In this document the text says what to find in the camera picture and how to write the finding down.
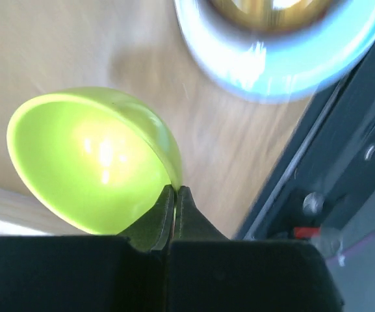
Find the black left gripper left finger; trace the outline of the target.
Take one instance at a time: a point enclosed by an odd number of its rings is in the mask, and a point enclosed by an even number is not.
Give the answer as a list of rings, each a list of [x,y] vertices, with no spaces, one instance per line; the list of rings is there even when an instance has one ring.
[[[164,250],[172,238],[176,194],[166,185],[152,208],[118,235],[141,252]]]

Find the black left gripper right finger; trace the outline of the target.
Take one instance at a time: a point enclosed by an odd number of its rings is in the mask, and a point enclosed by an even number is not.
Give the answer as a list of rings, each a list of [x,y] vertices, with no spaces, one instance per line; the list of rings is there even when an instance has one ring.
[[[221,242],[228,240],[196,207],[190,188],[182,186],[177,192],[171,241]]]

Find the green bowl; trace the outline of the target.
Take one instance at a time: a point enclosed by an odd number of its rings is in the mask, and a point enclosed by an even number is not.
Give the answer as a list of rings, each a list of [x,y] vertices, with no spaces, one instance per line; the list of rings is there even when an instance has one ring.
[[[6,144],[33,196],[89,234],[122,232],[165,186],[178,190],[183,180],[168,126],[113,88],[68,88],[26,101],[8,123]]]

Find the yellow patterned dark-rimmed plate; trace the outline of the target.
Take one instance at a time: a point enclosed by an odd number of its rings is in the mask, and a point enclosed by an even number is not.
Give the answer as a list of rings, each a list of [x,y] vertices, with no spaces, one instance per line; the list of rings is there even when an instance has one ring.
[[[285,33],[316,23],[326,15],[333,1],[219,0],[211,4],[240,27],[261,33]]]

